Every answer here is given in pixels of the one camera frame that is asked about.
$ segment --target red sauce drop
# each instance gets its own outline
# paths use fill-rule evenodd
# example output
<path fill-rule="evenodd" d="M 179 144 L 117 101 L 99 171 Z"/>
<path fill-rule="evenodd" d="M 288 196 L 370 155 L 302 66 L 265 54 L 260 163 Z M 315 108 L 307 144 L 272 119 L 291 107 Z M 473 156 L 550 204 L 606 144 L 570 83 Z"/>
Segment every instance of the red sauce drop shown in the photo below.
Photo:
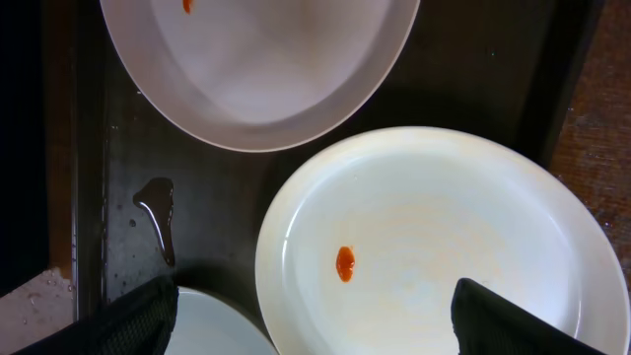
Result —
<path fill-rule="evenodd" d="M 183 0 L 184 2 L 184 11 L 186 12 L 186 14 L 190 15 L 190 8 L 193 5 L 193 0 Z"/>
<path fill-rule="evenodd" d="M 337 253 L 337 261 L 335 262 L 337 267 L 337 274 L 339 278 L 348 282 L 353 277 L 353 266 L 355 266 L 355 255 L 353 250 L 349 247 L 342 247 Z"/>

